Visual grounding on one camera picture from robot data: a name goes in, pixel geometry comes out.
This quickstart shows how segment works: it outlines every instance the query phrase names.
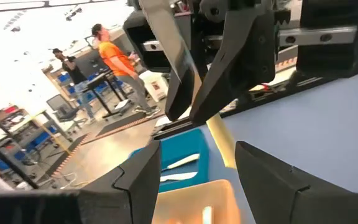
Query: floor mat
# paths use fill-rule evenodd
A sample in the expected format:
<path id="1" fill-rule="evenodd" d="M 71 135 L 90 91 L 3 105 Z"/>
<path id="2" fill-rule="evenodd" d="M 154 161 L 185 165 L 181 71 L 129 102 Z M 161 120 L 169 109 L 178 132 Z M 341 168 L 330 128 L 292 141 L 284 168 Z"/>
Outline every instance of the floor mat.
<path id="1" fill-rule="evenodd" d="M 96 135 L 96 138 L 101 136 L 101 135 L 104 135 L 110 131 L 113 131 L 117 128 L 120 128 L 122 126 L 125 126 L 129 123 L 132 123 L 134 121 L 137 121 L 139 119 L 142 119 L 142 118 L 145 118 L 146 117 L 146 114 L 145 113 L 136 113 L 136 114 L 132 114 L 126 118 L 122 118 L 120 119 L 119 121 L 116 121 L 114 123 L 111 123 L 111 124 L 108 124 L 106 125 L 97 135 Z"/>
<path id="2" fill-rule="evenodd" d="M 84 145 L 84 144 L 91 143 L 91 142 L 96 141 L 96 140 L 98 140 L 98 139 L 101 139 L 101 138 L 110 136 L 110 135 L 112 135 L 112 134 L 115 134 L 115 133 L 117 133 L 117 132 L 119 132 L 119 131 L 122 131 L 122 130 L 125 130 L 125 129 L 127 129 L 127 128 L 131 128 L 131 127 L 136 126 L 136 125 L 138 125 L 138 124 L 142 124 L 142 123 L 144 123 L 144 122 L 146 122 L 146 121 L 150 121 L 150 120 L 153 120 L 153 119 L 155 119 L 155 118 L 159 118 L 159 117 L 161 117 L 161 116 L 164 116 L 164 114 L 163 114 L 163 113 L 162 113 L 162 114 L 158 114 L 158 115 L 153 116 L 153 117 L 151 117 L 151 118 L 146 118 L 146 117 L 144 117 L 144 118 L 135 120 L 135 121 L 133 121 L 133 122 L 131 122 L 131 123 L 129 123 L 129 124 L 126 124 L 126 125 L 123 125 L 123 126 L 117 126 L 117 128 L 111 129 L 110 131 L 105 132 L 104 134 L 99 133 L 94 139 L 91 139 L 91 140 L 89 140 L 89 141 L 84 142 L 83 145 Z"/>
<path id="3" fill-rule="evenodd" d="M 63 166 L 66 164 L 67 160 L 72 157 L 72 155 L 84 143 L 88 136 L 89 134 L 84 134 L 74 140 L 72 144 L 67 148 L 71 152 L 71 155 L 69 155 L 67 152 L 62 152 L 61 156 L 49 167 L 45 174 L 47 176 L 51 176 L 54 173 L 58 172 L 60 169 L 62 169 Z"/>

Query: black table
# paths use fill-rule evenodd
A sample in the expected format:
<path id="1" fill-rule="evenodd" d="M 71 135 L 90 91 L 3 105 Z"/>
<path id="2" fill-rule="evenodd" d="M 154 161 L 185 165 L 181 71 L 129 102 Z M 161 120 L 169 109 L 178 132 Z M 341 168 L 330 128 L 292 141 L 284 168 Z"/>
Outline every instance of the black table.
<path id="1" fill-rule="evenodd" d="M 96 78 L 92 79 L 89 83 L 88 83 L 88 87 L 87 89 L 83 90 L 83 93 L 86 93 L 87 91 L 92 91 L 93 94 L 97 97 L 97 99 L 100 101 L 100 103 L 102 104 L 102 106 L 104 107 L 104 109 L 107 111 L 107 114 L 104 115 L 102 118 L 108 118 L 110 116 L 113 116 L 115 114 L 120 113 L 119 110 L 117 111 L 111 111 L 107 104 L 103 101 L 103 99 L 99 96 L 99 94 L 95 91 L 95 88 L 98 87 L 100 84 L 102 84 L 103 82 L 106 82 L 111 90 L 113 91 L 113 93 L 117 96 L 117 98 L 122 101 L 123 99 L 121 98 L 121 96 L 117 93 L 117 91 L 114 89 L 113 85 L 111 84 L 110 80 L 108 79 L 109 75 L 113 75 L 112 72 L 102 72 L 100 73 Z M 128 99 L 128 96 L 126 95 L 126 93 L 124 92 L 124 90 L 120 87 L 120 85 L 118 84 L 118 82 L 116 82 L 115 79 L 113 79 L 114 83 L 116 84 L 118 90 L 121 92 L 121 94 L 123 95 L 123 97 L 125 99 Z"/>
<path id="2" fill-rule="evenodd" d="M 33 189 L 39 189 L 39 186 L 24 172 L 22 164 L 5 149 L 5 145 L 13 142 L 12 139 L 5 139 L 0 142 L 0 160 L 5 162 L 17 175 L 26 181 Z"/>

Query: red component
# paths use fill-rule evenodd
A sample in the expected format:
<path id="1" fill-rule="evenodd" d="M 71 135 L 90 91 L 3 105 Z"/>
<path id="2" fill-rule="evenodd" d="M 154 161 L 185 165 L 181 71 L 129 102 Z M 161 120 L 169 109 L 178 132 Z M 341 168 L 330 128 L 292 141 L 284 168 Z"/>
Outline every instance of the red component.
<path id="1" fill-rule="evenodd" d="M 9 113 L 12 113 L 15 110 L 16 110 L 16 106 L 10 106 L 10 107 L 4 109 L 4 112 L 9 114 Z"/>
<path id="2" fill-rule="evenodd" d="M 267 84 L 267 83 L 262 83 L 261 85 L 264 87 L 264 90 L 270 90 L 269 84 Z"/>

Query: orange shirt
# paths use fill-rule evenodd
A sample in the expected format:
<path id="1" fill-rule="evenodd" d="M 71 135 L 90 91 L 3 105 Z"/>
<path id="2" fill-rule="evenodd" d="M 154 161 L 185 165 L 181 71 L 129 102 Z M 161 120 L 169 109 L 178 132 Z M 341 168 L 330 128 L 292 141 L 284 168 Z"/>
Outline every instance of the orange shirt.
<path id="1" fill-rule="evenodd" d="M 114 75 L 128 75 L 123 70 L 117 68 L 113 63 L 111 63 L 110 58 L 118 57 L 118 59 L 130 70 L 135 71 L 135 68 L 131 65 L 128 57 L 114 44 L 110 42 L 102 42 L 99 44 L 99 53 L 100 57 L 103 59 L 105 64 L 110 67 Z"/>

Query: white plastic knife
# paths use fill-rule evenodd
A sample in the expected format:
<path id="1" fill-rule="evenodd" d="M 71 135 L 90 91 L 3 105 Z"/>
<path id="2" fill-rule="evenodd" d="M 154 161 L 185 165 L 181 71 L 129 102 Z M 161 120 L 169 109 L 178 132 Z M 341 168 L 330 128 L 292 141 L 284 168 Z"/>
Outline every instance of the white plastic knife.
<path id="1" fill-rule="evenodd" d="M 186 180 L 193 178 L 197 172 L 188 172 L 188 173 L 182 173 L 182 174 L 172 174 L 172 175 L 166 175 L 160 177 L 160 182 L 165 182 L 167 180 Z"/>
<path id="2" fill-rule="evenodd" d="M 190 155 L 184 159 L 181 159 L 177 162 L 174 162 L 173 164 L 170 164 L 169 166 L 167 166 L 166 169 L 163 169 L 161 170 L 162 172 L 163 171 L 166 171 L 166 170 L 169 170 L 169 169 L 173 169 L 173 168 L 176 168 L 176 167 L 180 167 L 182 165 L 185 165 L 186 163 L 189 163 L 189 162 L 193 162 L 193 161 L 196 161 L 200 158 L 200 154 L 199 153 L 196 153 L 196 154 L 193 154 L 193 155 Z"/>

